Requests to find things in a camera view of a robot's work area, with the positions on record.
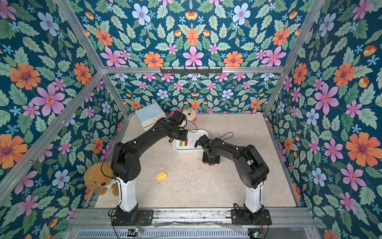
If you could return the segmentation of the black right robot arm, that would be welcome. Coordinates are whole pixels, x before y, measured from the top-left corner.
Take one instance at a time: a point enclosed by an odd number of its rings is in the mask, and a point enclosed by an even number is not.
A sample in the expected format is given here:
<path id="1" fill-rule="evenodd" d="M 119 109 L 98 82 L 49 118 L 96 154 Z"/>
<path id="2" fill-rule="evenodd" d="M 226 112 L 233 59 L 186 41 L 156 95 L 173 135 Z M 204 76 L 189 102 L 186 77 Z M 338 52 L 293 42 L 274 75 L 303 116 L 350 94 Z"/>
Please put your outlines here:
<path id="1" fill-rule="evenodd" d="M 255 146 L 236 146 L 220 138 L 209 139 L 206 135 L 198 139 L 198 144 L 204 150 L 203 163 L 219 164 L 221 157 L 234 163 L 240 180 L 246 186 L 244 212 L 255 214 L 262 211 L 262 191 L 270 170 Z"/>

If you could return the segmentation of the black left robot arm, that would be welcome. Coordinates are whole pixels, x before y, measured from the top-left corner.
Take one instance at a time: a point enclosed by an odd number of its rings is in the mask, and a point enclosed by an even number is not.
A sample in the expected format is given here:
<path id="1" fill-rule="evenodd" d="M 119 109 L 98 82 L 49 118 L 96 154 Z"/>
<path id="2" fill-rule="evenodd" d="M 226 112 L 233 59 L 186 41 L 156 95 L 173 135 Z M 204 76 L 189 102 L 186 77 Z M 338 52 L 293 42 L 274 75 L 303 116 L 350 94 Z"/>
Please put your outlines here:
<path id="1" fill-rule="evenodd" d="M 159 140 L 168 137 L 171 140 L 187 139 L 184 129 L 186 116 L 179 111 L 169 118 L 160 118 L 142 135 L 126 143 L 119 142 L 114 147 L 110 167 L 118 183 L 120 196 L 119 210 L 125 214 L 136 211 L 138 203 L 135 195 L 136 181 L 141 172 L 140 157 Z"/>

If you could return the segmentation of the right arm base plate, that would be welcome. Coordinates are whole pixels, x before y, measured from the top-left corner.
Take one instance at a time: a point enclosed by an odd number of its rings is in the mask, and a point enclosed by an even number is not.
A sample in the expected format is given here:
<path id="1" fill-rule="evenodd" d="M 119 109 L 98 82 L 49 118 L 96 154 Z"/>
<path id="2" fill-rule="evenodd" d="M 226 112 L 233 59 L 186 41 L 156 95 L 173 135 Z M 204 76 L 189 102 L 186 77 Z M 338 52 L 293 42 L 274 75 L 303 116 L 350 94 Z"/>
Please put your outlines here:
<path id="1" fill-rule="evenodd" d="M 232 209 L 230 210 L 230 213 L 231 223 L 234 225 L 272 225 L 270 212 L 267 209 L 260 209 L 256 213 L 251 213 L 249 210 L 243 211 L 242 209 Z"/>

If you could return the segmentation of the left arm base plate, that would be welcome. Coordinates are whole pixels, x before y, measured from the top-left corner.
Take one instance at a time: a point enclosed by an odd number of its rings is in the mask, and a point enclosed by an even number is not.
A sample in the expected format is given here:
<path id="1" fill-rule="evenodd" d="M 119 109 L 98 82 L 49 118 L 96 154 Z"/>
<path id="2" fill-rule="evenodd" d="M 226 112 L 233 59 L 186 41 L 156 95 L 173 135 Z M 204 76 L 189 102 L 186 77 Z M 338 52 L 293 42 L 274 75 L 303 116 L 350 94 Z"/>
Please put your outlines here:
<path id="1" fill-rule="evenodd" d="M 111 224 L 113 226 L 150 226 L 153 221 L 153 210 L 132 210 L 124 212 L 118 209 L 112 216 Z"/>

